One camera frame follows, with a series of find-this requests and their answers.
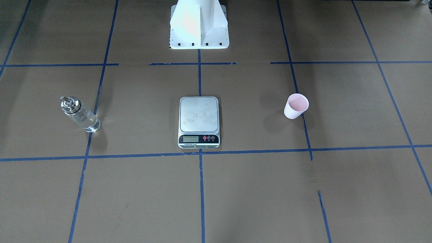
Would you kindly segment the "glass sauce bottle metal cap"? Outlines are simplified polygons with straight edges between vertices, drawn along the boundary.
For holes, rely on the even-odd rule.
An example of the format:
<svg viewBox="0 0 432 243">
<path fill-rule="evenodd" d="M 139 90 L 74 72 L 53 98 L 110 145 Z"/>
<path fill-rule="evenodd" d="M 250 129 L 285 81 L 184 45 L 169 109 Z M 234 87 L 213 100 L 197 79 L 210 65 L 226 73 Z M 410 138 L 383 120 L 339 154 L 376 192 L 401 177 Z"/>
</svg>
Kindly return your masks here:
<svg viewBox="0 0 432 243">
<path fill-rule="evenodd" d="M 78 98 L 62 96 L 63 112 L 86 132 L 92 133 L 99 129 L 101 122 Z"/>
</svg>

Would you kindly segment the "digital kitchen scale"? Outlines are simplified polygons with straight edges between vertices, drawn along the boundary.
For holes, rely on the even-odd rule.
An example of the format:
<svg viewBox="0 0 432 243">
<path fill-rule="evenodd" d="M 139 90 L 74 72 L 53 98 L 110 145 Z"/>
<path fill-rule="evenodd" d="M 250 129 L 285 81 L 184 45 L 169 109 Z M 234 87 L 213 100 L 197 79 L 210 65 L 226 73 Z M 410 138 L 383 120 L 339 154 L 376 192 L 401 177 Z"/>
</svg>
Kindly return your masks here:
<svg viewBox="0 0 432 243">
<path fill-rule="evenodd" d="M 179 104 L 178 146 L 220 146 L 219 100 L 216 97 L 182 97 Z"/>
</svg>

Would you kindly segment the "pink paper cup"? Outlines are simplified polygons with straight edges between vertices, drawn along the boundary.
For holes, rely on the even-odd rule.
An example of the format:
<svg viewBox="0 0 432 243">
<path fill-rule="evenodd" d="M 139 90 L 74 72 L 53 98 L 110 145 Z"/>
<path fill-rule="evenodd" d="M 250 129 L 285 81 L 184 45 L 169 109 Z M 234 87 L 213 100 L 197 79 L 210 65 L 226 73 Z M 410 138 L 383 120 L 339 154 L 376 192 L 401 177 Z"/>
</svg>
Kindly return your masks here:
<svg viewBox="0 0 432 243">
<path fill-rule="evenodd" d="M 309 100 L 306 96 L 294 93 L 289 96 L 284 108 L 284 115 L 288 119 L 295 119 L 309 108 Z"/>
</svg>

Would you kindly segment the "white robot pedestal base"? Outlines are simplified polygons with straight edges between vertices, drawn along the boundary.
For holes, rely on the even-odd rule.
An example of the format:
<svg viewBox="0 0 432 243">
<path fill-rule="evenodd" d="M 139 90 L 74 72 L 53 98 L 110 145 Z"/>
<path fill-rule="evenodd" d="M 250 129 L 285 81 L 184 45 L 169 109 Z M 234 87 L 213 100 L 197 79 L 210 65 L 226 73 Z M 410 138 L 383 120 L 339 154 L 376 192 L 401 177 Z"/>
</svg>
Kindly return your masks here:
<svg viewBox="0 0 432 243">
<path fill-rule="evenodd" d="M 225 49 L 229 45 L 226 6 L 220 1 L 179 0 L 171 6 L 171 49 Z"/>
</svg>

